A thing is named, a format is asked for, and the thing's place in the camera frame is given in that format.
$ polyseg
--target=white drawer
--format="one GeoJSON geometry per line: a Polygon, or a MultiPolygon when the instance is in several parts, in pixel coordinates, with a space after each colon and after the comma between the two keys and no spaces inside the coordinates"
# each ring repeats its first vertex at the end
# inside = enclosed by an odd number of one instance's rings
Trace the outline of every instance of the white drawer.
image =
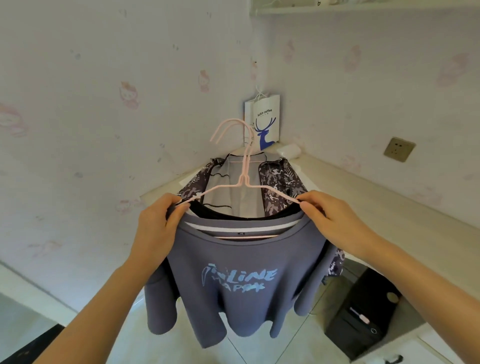
{"type": "Polygon", "coordinates": [[[393,353],[371,359],[366,361],[365,364],[385,364],[386,359],[393,360],[394,363],[398,355],[403,356],[401,364],[445,364],[443,360],[429,352],[417,340],[406,342],[394,350],[393,353]]]}
{"type": "Polygon", "coordinates": [[[429,331],[420,335],[420,339],[429,344],[433,349],[450,360],[453,364],[464,364],[457,354],[447,345],[447,343],[435,332],[429,331]]]}

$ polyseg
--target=black box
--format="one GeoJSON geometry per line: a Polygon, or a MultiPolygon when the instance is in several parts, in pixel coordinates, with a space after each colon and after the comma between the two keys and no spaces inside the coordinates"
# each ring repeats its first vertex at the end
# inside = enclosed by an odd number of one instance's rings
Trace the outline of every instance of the black box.
{"type": "Polygon", "coordinates": [[[400,292],[384,276],[367,269],[353,285],[325,334],[350,360],[387,333],[400,292]]]}

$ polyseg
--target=blue deer logo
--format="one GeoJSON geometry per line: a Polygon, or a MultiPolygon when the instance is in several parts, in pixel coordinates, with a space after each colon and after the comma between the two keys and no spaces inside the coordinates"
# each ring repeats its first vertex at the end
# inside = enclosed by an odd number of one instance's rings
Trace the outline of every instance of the blue deer logo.
{"type": "Polygon", "coordinates": [[[265,136],[268,134],[268,128],[272,126],[272,124],[275,122],[276,118],[270,118],[270,123],[267,125],[265,129],[259,129],[257,125],[257,119],[255,119],[255,131],[258,133],[258,136],[260,137],[260,150],[264,150],[265,148],[268,148],[275,142],[267,142],[265,140],[265,136]]]}

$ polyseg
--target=electrical outlet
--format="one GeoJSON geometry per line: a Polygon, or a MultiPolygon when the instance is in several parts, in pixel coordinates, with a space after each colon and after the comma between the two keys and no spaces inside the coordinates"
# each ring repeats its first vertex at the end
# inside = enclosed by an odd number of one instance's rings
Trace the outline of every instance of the electrical outlet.
{"type": "Polygon", "coordinates": [[[384,151],[384,156],[405,162],[416,144],[400,138],[392,138],[384,151]]]}

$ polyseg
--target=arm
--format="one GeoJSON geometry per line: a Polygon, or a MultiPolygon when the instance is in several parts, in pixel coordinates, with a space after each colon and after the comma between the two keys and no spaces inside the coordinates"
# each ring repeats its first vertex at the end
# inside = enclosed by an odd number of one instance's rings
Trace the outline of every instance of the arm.
{"type": "Polygon", "coordinates": [[[345,201],[318,191],[298,199],[329,241],[384,274],[466,364],[480,363],[479,301],[377,235],[345,201]]]}
{"type": "Polygon", "coordinates": [[[166,221],[168,207],[181,199],[165,194],[140,213],[127,261],[45,349],[34,364],[103,364],[142,287],[163,262],[175,240],[178,222],[189,205],[179,206],[166,221]]]}

